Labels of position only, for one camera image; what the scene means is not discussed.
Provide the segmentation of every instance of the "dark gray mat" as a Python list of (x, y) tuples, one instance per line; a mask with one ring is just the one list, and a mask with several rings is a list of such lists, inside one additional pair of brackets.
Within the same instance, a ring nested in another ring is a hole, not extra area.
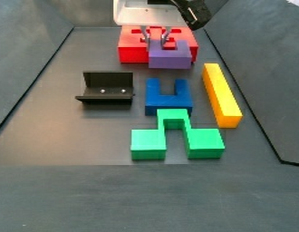
[[(0, 131), (0, 164), (4, 165), (109, 165), (143, 164), (131, 160), (131, 130), (156, 128), (156, 117), (144, 115), (145, 81), (161, 78), (164, 94), (172, 94), (175, 79), (188, 79), (195, 109), (193, 128), (216, 128), (215, 116), (201, 81), (204, 62), (221, 64), (244, 118), (235, 130), (221, 130), (227, 151), (219, 160), (188, 160), (180, 130), (167, 131), (165, 161), (187, 163), (279, 163), (263, 132), (203, 30), (196, 37), (201, 49), (191, 70), (153, 70), (148, 64), (120, 64), (119, 28), (75, 29), (57, 56), (29, 91), (21, 105)], [(104, 111), (75, 100), (84, 93), (83, 71), (128, 71), (135, 73), (131, 110)]]
[(112, 0), (47, 0), (75, 26), (117, 26)]
[(299, 164), (299, 7), (231, 0), (205, 31), (280, 159)]
[(212, 15), (217, 13), (227, 2), (228, 0), (204, 0), (204, 3), (207, 4)]
[(71, 30), (48, 2), (0, 1), (0, 124)]
[(0, 232), (299, 232), (299, 167), (0, 167)]

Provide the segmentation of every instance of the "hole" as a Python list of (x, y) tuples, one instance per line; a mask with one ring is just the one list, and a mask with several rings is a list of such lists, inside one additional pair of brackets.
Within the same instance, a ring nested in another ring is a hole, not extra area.
[(179, 33), (180, 34), (183, 32), (181, 32), (181, 29), (172, 29), (172, 33)]

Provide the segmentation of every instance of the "white machine part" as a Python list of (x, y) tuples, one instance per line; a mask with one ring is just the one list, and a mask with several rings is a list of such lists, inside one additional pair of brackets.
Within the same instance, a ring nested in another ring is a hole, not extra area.
[(117, 25), (187, 26), (173, 5), (148, 5), (148, 0), (113, 0)]

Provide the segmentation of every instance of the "building block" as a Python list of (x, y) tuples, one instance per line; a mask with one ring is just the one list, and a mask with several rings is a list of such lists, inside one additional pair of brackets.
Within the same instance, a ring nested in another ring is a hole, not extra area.
[(149, 40), (149, 68), (189, 69), (192, 63), (188, 42), (176, 41), (175, 50), (164, 50), (161, 40)]
[(161, 84), (159, 78), (147, 79), (145, 115), (157, 114), (157, 109), (187, 109), (192, 113), (192, 97), (188, 80), (175, 80), (175, 95), (161, 95)]
[(205, 63), (203, 81), (220, 128), (236, 128), (241, 120), (240, 107), (217, 63)]
[[(147, 32), (152, 38), (152, 31), (159, 35), (159, 40), (161, 39), (164, 27), (148, 27)], [(120, 35), (120, 41), (117, 45), (119, 57), (121, 63), (148, 63), (149, 62), (149, 48), (143, 39), (144, 35), (141, 33), (140, 26), (124, 25)], [(188, 47), (192, 55), (192, 62), (196, 62), (199, 44), (195, 39), (193, 33), (188, 27), (175, 27), (168, 36), (168, 41), (163, 45), (165, 50), (173, 50), (176, 41), (188, 41)]]
[(225, 146), (219, 129), (192, 129), (185, 109), (157, 110), (157, 130), (132, 130), (132, 160), (164, 160), (165, 130), (184, 132), (189, 159), (217, 159)]

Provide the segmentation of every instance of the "purple block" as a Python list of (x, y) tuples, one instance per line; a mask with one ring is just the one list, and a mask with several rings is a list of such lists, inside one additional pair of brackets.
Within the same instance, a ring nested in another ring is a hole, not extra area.
[(189, 69), (192, 55), (188, 41), (176, 41), (176, 50), (164, 50), (160, 40), (149, 40), (149, 68)]

